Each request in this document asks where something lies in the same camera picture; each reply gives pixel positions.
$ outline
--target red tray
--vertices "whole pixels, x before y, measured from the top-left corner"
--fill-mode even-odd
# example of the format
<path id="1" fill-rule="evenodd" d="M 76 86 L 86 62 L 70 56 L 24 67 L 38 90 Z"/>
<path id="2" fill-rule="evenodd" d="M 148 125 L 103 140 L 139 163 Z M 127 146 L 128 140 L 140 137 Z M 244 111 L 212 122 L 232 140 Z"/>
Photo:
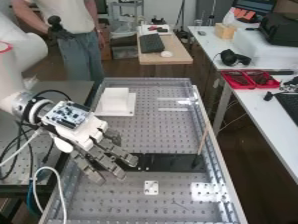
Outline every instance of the red tray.
<path id="1" fill-rule="evenodd" d="M 233 89 L 254 89 L 256 83 L 243 71 L 223 71 L 221 75 Z"/>
<path id="2" fill-rule="evenodd" d="M 249 78 L 256 83 L 256 87 L 260 89 L 276 89 L 280 88 L 280 82 L 270 76 L 270 74 L 261 70 L 244 71 Z"/>

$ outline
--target white box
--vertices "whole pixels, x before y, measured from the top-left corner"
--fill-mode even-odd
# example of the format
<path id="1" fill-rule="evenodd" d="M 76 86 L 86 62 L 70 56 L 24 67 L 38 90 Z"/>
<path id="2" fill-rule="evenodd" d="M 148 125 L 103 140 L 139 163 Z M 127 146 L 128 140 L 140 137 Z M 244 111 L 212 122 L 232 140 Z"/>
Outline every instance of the white box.
<path id="1" fill-rule="evenodd" d="M 128 111 L 128 88 L 105 88 L 102 96 L 103 111 Z"/>
<path id="2" fill-rule="evenodd" d="M 95 114 L 96 116 L 135 116 L 137 94 L 128 88 L 105 88 Z"/>
<path id="3" fill-rule="evenodd" d="M 272 45 L 260 31 L 239 29 L 232 40 L 240 52 L 256 66 L 294 69 L 298 67 L 298 48 Z"/>

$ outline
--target small metal part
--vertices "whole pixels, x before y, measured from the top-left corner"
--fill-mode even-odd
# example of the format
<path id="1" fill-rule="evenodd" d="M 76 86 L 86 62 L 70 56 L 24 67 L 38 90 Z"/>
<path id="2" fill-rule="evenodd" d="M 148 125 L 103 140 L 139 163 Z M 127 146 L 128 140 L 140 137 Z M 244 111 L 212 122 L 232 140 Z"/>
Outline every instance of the small metal part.
<path id="1" fill-rule="evenodd" d="M 74 158 L 74 161 L 76 162 L 79 168 L 84 172 L 84 174 L 88 176 L 88 178 L 98 183 L 100 186 L 105 183 L 105 178 L 103 175 L 92 168 L 91 164 L 88 163 L 87 159 L 83 157 L 83 155 L 74 150 L 71 153 L 71 156 Z"/>
<path id="2" fill-rule="evenodd" d="M 112 159 L 104 154 L 99 148 L 94 148 L 90 151 L 90 155 L 96 162 L 116 176 L 119 180 L 124 180 L 127 174 L 123 168 L 112 161 Z"/>
<path id="3" fill-rule="evenodd" d="M 113 145 L 112 141 L 108 139 L 103 139 L 100 143 L 96 144 L 105 153 L 113 154 L 117 158 L 120 158 L 127 165 L 131 167 L 136 167 L 139 163 L 139 157 L 133 156 L 125 150 L 120 149 L 116 145 Z"/>
<path id="4" fill-rule="evenodd" d="M 15 98 L 14 102 L 12 102 L 12 113 L 16 117 L 22 117 L 26 107 L 30 103 L 30 101 L 32 100 L 34 94 L 24 92 L 20 93 L 20 95 Z"/>
<path id="5" fill-rule="evenodd" d="M 147 180 L 144 183 L 144 194 L 145 195 L 159 195 L 159 181 Z"/>

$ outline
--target red object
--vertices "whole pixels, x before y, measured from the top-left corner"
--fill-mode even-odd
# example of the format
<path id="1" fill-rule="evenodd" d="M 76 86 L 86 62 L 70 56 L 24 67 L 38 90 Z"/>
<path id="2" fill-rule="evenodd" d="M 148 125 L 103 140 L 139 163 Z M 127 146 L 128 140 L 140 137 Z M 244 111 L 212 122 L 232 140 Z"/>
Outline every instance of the red object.
<path id="1" fill-rule="evenodd" d="M 3 42 L 3 41 L 0 41 L 0 43 L 4 43 L 4 44 L 7 45 L 7 48 L 6 48 L 4 50 L 0 51 L 0 54 L 2 54 L 2 53 L 6 53 L 6 52 L 8 52 L 8 51 L 12 50 L 12 45 L 11 45 L 11 44 L 8 44 L 8 43 L 6 43 L 6 42 Z"/>
<path id="2" fill-rule="evenodd" d="M 149 30 L 149 31 L 153 31 L 153 30 L 157 30 L 157 28 L 159 28 L 157 26 L 151 26 L 151 27 L 148 28 L 148 30 Z"/>
<path id="3" fill-rule="evenodd" d="M 256 83 L 256 87 L 260 89 L 276 89 L 280 88 L 281 83 L 272 77 L 272 75 L 261 70 L 244 71 L 248 77 Z"/>
<path id="4" fill-rule="evenodd" d="M 240 18 L 245 17 L 247 12 L 248 12 L 248 10 L 244 9 L 244 10 L 240 12 L 237 18 L 240 19 Z"/>
<path id="5" fill-rule="evenodd" d="M 233 89 L 254 89 L 256 83 L 243 71 L 223 71 L 221 75 Z"/>
<path id="6" fill-rule="evenodd" d="M 235 11 L 236 17 L 239 16 L 240 12 L 241 12 L 241 9 L 236 8 L 236 11 Z"/>
<path id="7" fill-rule="evenodd" d="M 249 11 L 249 13 L 245 15 L 245 19 L 252 20 L 252 18 L 254 17 L 256 12 L 254 11 Z"/>

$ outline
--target white block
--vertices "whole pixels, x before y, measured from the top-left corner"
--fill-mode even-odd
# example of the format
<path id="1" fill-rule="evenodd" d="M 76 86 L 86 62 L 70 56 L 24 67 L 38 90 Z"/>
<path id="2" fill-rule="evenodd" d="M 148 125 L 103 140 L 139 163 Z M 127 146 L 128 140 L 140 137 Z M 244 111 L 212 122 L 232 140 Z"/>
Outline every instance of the white block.
<path id="1" fill-rule="evenodd" d="M 272 45 L 260 31 L 239 29 L 232 43 L 253 59 L 256 66 L 285 69 L 298 67 L 298 48 Z"/>
<path id="2" fill-rule="evenodd" d="M 128 96 L 128 88 L 107 88 L 102 97 L 103 111 L 128 111 Z"/>

